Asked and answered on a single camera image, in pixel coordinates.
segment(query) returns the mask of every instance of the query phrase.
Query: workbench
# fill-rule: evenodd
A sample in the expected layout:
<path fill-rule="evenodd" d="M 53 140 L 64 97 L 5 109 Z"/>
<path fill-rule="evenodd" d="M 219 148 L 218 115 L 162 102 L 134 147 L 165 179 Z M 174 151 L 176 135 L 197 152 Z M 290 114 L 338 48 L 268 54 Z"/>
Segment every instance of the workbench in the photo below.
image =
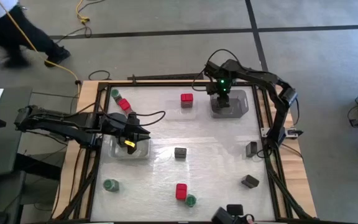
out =
<path fill-rule="evenodd" d="M 84 81 L 81 87 L 80 97 L 77 103 L 77 111 L 83 109 L 84 107 L 92 104 L 95 102 L 98 86 L 99 83 L 112 83 L 117 85 L 130 85 L 133 84 L 133 81 Z M 188 85 L 190 88 L 192 80 L 142 80 L 136 81 L 137 85 L 147 85 L 148 83 L 158 83 L 161 85 Z M 198 80 L 196 84 L 202 85 L 204 82 L 208 82 L 207 80 Z M 262 90 L 256 90 L 257 92 L 257 99 L 260 106 L 260 117 L 262 120 L 260 121 L 261 127 L 269 127 L 269 124 L 272 123 L 272 117 L 274 118 L 275 115 L 275 108 L 273 103 L 268 99 L 266 92 L 264 93 Z M 94 111 L 94 106 L 89 107 L 85 110 L 85 112 L 92 112 Z M 292 116 L 289 113 L 287 116 L 287 120 L 285 122 L 285 127 L 289 128 L 293 126 Z M 287 146 L 294 148 L 295 150 L 300 152 L 300 147 L 298 141 L 296 139 L 286 139 L 284 142 Z M 88 172 L 90 171 L 92 164 L 93 164 L 93 155 L 86 156 L 85 150 L 80 149 L 79 144 L 75 141 L 70 141 L 67 147 L 67 153 L 65 156 L 64 165 L 62 168 L 61 180 L 60 180 L 60 187 L 59 192 L 57 193 L 57 197 L 55 200 L 55 213 L 53 217 L 59 216 L 65 207 L 69 204 L 70 200 L 76 194 L 78 190 L 78 186 L 80 184 L 81 176 L 84 176 L 84 171 L 86 168 Z M 277 169 L 278 165 L 282 167 L 283 175 L 285 176 L 285 182 L 287 184 L 287 188 L 290 193 L 293 195 L 295 200 L 303 207 L 305 212 L 309 213 L 311 216 L 316 216 L 316 211 L 314 209 L 314 203 L 311 196 L 310 188 L 308 179 L 306 176 L 305 167 L 303 165 L 303 160 L 299 155 L 296 155 L 291 150 L 287 149 L 285 146 L 280 147 L 279 155 L 271 156 L 271 160 L 275 169 Z M 91 202 L 89 203 L 90 199 L 90 185 L 85 192 L 80 209 L 78 209 L 77 213 L 73 212 L 70 218 L 89 218 L 90 211 L 88 209 L 91 206 Z M 279 217 L 287 217 L 288 212 L 286 211 L 286 206 L 284 203 L 284 199 L 278 187 L 275 187 L 276 194 L 277 194 L 277 202 L 278 202 L 278 210 L 279 210 Z"/>

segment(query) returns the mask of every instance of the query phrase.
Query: wooden table frame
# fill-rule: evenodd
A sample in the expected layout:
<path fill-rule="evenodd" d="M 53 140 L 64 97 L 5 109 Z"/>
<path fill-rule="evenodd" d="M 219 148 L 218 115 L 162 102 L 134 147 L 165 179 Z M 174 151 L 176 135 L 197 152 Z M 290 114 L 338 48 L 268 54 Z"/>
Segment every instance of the wooden table frame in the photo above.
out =
<path fill-rule="evenodd" d="M 202 86 L 207 80 L 197 80 L 195 85 Z M 101 105 L 104 105 L 107 102 L 104 102 L 105 91 L 101 91 L 105 86 L 116 84 L 119 86 L 190 86 L 192 80 L 141 80 L 137 81 L 136 84 L 132 81 L 84 81 L 81 95 L 77 103 L 77 111 L 82 108 L 92 104 L 95 100 L 100 100 Z M 275 115 L 275 108 L 273 103 L 267 98 L 266 91 L 257 89 L 257 86 L 249 83 L 241 83 L 241 85 L 250 85 L 254 89 L 254 99 L 257 109 L 257 115 L 261 119 L 258 120 L 259 126 L 270 127 L 272 125 L 272 116 Z M 96 108 L 94 106 L 89 107 L 85 112 L 92 112 Z M 289 128 L 293 126 L 292 116 L 288 113 L 287 119 L 285 121 L 285 127 Z M 299 144 L 297 140 L 286 139 L 284 143 L 298 152 L 300 152 Z M 60 191 L 57 193 L 58 200 L 55 200 L 55 213 L 53 217 L 59 216 L 62 213 L 64 208 L 69 204 L 70 194 L 74 196 L 78 190 L 80 182 L 84 180 L 85 176 L 91 170 L 93 166 L 95 153 L 92 152 L 82 152 L 83 149 L 80 149 L 79 145 L 75 141 L 71 141 L 68 144 L 67 152 L 65 156 L 65 162 L 62 168 L 61 181 L 60 181 Z M 272 153 L 269 158 L 272 161 L 272 164 L 278 173 L 280 178 L 285 178 L 287 188 L 290 193 L 293 195 L 295 200 L 303 207 L 306 213 L 311 216 L 316 216 L 314 209 L 313 199 L 311 197 L 311 192 L 309 188 L 308 179 L 306 176 L 305 168 L 303 166 L 302 158 L 300 158 L 295 153 L 288 151 L 285 146 L 281 146 L 279 152 Z M 80 207 L 71 214 L 70 218 L 81 219 L 90 218 L 90 211 L 93 200 L 93 190 L 94 183 L 87 188 L 86 192 L 83 195 Z M 292 210 L 289 209 L 289 206 L 286 200 L 283 199 L 281 191 L 278 187 L 272 183 L 269 178 L 269 184 L 272 194 L 273 208 L 275 210 L 275 217 L 291 217 Z"/>

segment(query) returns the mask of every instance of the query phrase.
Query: metal clamp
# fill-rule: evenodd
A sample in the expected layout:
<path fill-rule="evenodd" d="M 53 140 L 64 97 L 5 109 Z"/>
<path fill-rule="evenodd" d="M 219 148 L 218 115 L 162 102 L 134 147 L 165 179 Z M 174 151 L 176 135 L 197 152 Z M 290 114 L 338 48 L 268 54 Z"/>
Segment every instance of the metal clamp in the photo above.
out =
<path fill-rule="evenodd" d="M 263 138 L 267 137 L 267 133 L 269 132 L 270 128 L 261 128 L 260 133 Z M 297 128 L 285 128 L 285 138 L 289 139 L 297 139 L 301 134 L 303 134 L 303 131 L 297 130 Z"/>

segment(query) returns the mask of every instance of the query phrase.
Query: yellow cable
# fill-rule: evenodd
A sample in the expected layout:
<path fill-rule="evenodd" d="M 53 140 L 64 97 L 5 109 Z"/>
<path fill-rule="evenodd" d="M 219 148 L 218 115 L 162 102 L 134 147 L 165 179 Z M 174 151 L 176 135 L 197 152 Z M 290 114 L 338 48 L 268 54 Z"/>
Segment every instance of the yellow cable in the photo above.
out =
<path fill-rule="evenodd" d="M 77 13 L 77 16 L 80 19 L 81 23 L 85 25 L 85 23 L 90 20 L 89 17 L 81 16 L 80 12 L 78 12 L 78 8 L 80 7 L 83 1 L 84 0 L 80 0 L 80 2 L 77 4 L 77 7 L 75 7 L 75 12 Z"/>
<path fill-rule="evenodd" d="M 13 17 L 10 15 L 10 13 L 6 10 L 6 8 L 4 7 L 4 5 L 2 5 L 1 1 L 0 1 L 0 6 L 5 10 L 7 16 L 11 19 L 11 21 L 12 21 L 13 24 L 16 26 L 16 28 L 20 31 L 20 33 L 22 33 L 23 37 L 26 39 L 26 41 L 28 41 L 28 43 L 30 44 L 30 46 L 32 47 L 32 49 L 33 49 L 35 52 L 37 52 L 38 56 L 39 56 L 42 60 L 46 61 L 47 63 L 49 63 L 49 64 L 51 64 L 51 65 L 54 65 L 54 66 L 56 66 L 56 67 L 58 67 L 58 68 L 61 68 L 61 69 L 64 69 L 64 70 L 70 72 L 70 73 L 74 76 L 75 80 L 78 81 L 78 77 L 77 77 L 77 76 L 75 75 L 75 73 L 74 73 L 73 71 L 71 71 L 70 69 L 65 68 L 65 67 L 63 67 L 63 66 L 61 66 L 61 65 L 58 65 L 58 64 L 56 64 L 56 63 L 50 62 L 50 61 L 48 61 L 48 60 L 45 60 L 45 59 L 41 56 L 40 52 L 38 52 L 38 50 L 34 47 L 34 45 L 32 44 L 31 40 L 26 36 L 26 34 L 24 33 L 24 31 L 19 27 L 19 25 L 17 25 L 16 21 L 13 19 Z M 78 97 L 79 97 L 79 95 L 80 95 L 80 86 L 77 85 L 77 87 L 78 87 Z"/>

